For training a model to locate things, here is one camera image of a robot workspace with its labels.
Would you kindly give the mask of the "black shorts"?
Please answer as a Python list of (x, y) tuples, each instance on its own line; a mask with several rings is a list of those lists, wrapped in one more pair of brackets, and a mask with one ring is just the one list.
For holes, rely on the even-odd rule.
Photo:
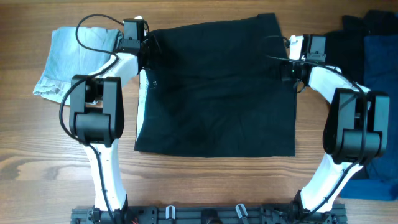
[(297, 94), (273, 13), (150, 34), (135, 150), (184, 157), (295, 154)]

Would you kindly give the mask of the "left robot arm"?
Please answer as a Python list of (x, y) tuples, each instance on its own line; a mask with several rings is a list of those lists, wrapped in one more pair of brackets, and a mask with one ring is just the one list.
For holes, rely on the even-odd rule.
[(127, 194), (121, 180), (118, 144), (124, 131), (122, 88), (146, 65), (149, 54), (147, 22), (124, 19), (124, 35), (111, 57), (89, 75), (75, 75), (68, 91), (69, 134), (83, 145), (95, 186), (94, 211), (100, 220), (119, 218)]

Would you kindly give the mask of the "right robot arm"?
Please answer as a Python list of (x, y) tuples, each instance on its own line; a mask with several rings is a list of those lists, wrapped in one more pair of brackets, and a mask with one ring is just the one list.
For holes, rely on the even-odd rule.
[(323, 132), (323, 159), (311, 181), (299, 191), (297, 216), (326, 213), (347, 182), (387, 144), (390, 99), (344, 75), (326, 62), (324, 35), (291, 36), (290, 77), (319, 92), (330, 104)]

